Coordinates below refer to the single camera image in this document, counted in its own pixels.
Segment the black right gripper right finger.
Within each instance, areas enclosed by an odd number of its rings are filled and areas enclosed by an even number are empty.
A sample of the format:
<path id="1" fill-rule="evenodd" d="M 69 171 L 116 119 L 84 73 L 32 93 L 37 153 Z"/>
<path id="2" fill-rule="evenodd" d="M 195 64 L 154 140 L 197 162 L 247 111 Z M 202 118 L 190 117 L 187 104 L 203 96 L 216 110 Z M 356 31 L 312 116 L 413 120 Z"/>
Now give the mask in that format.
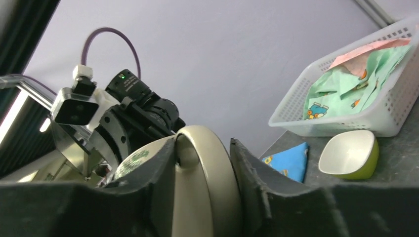
<path id="1" fill-rule="evenodd" d="M 343 183 L 312 188 L 257 159 L 239 140 L 230 157 L 243 206 L 244 237 L 416 237 L 419 188 Z"/>

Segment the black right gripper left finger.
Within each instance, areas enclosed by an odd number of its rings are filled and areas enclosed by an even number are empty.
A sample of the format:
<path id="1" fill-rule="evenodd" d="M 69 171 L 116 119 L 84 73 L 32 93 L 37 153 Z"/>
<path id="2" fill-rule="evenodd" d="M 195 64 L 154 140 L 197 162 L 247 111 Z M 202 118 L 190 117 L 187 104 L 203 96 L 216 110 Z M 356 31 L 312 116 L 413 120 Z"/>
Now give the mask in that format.
<path id="1" fill-rule="evenodd" d="M 81 183 L 0 187 L 3 237 L 169 237 L 174 203 L 174 140 L 103 188 Z"/>

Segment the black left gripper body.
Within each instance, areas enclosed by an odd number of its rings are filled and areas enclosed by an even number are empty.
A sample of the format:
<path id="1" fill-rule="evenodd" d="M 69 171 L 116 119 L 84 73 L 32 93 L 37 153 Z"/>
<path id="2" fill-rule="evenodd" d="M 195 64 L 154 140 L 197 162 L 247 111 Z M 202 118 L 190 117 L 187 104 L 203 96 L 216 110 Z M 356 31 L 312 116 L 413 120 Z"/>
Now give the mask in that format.
<path id="1" fill-rule="evenodd" d="M 127 133 L 116 116 L 122 111 L 119 105 L 108 108 L 90 134 L 81 126 L 51 122 L 57 150 L 82 177 L 90 177 L 100 161 L 115 169 L 129 155 Z"/>

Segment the green interior mug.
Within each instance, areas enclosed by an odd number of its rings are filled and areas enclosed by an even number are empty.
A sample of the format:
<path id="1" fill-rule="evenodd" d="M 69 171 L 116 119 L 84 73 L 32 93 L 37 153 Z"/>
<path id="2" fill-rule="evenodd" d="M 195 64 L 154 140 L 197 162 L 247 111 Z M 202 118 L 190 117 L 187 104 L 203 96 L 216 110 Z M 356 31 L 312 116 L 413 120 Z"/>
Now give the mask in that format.
<path id="1" fill-rule="evenodd" d="M 210 129 L 187 126 L 172 136 L 175 165 L 171 237 L 239 237 L 239 186 L 229 155 Z"/>

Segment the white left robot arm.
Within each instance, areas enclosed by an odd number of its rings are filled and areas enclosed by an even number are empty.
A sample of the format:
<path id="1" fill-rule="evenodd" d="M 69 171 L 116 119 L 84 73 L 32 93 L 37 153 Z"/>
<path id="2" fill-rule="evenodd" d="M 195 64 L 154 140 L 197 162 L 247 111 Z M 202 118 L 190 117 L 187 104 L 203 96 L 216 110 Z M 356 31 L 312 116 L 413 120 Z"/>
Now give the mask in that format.
<path id="1" fill-rule="evenodd" d="M 115 171 L 132 152 L 185 126 L 177 106 L 130 70 L 119 72 L 105 89 L 84 65 L 75 67 L 73 79 L 55 98 L 51 129 L 57 150 L 84 177 L 100 161 Z"/>

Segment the blue printed cloth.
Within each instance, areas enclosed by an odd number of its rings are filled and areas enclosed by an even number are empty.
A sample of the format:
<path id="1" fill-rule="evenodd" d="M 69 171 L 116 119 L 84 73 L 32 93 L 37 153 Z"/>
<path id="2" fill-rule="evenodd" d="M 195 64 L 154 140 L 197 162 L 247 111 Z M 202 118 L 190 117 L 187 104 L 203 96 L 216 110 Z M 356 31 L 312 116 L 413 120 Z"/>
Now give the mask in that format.
<path id="1" fill-rule="evenodd" d="M 304 142 L 288 150 L 276 153 L 261 161 L 284 176 L 302 183 L 306 174 L 309 145 Z"/>

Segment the green printed cloth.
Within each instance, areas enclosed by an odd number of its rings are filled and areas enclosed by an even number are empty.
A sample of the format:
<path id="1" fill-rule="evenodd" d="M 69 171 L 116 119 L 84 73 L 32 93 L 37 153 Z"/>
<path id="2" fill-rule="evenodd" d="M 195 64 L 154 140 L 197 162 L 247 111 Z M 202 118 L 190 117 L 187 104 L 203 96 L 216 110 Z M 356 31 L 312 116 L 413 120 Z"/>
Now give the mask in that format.
<path id="1" fill-rule="evenodd" d="M 327 70 L 308 90 L 302 118 L 320 119 L 357 114 L 367 108 L 383 85 L 411 50 L 411 45 L 372 52 L 366 77 L 350 74 L 344 67 Z"/>

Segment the white plastic basket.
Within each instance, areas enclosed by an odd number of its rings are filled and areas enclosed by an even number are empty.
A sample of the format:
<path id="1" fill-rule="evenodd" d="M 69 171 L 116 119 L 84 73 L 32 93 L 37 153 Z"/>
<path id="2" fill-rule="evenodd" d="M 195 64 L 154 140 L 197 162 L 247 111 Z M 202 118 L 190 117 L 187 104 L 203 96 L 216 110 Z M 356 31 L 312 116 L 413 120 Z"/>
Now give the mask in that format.
<path id="1" fill-rule="evenodd" d="M 419 18 L 411 16 L 311 63 L 269 119 L 299 136 L 366 129 L 395 136 L 419 95 Z"/>

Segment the pink cloth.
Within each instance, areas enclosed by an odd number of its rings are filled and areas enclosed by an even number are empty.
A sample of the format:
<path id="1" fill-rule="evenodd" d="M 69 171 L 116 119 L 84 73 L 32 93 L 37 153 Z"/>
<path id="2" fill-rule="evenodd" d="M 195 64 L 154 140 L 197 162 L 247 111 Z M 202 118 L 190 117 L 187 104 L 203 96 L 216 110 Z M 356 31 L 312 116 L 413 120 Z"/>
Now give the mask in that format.
<path id="1" fill-rule="evenodd" d="M 405 46 L 410 43 L 409 38 L 398 38 L 378 40 L 356 48 L 344 55 L 338 56 L 328 68 L 328 71 L 335 67 L 344 67 L 346 70 L 361 79 L 366 77 L 365 69 L 369 55 L 378 50 Z"/>

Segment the aluminium corner post left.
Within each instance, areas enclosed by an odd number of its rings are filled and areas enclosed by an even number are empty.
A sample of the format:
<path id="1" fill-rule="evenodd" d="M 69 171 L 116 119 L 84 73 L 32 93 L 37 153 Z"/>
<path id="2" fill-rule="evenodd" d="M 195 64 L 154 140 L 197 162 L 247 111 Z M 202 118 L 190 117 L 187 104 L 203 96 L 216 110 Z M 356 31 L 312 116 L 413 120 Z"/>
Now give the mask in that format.
<path id="1" fill-rule="evenodd" d="M 353 0 L 380 28 L 396 22 L 375 0 Z"/>

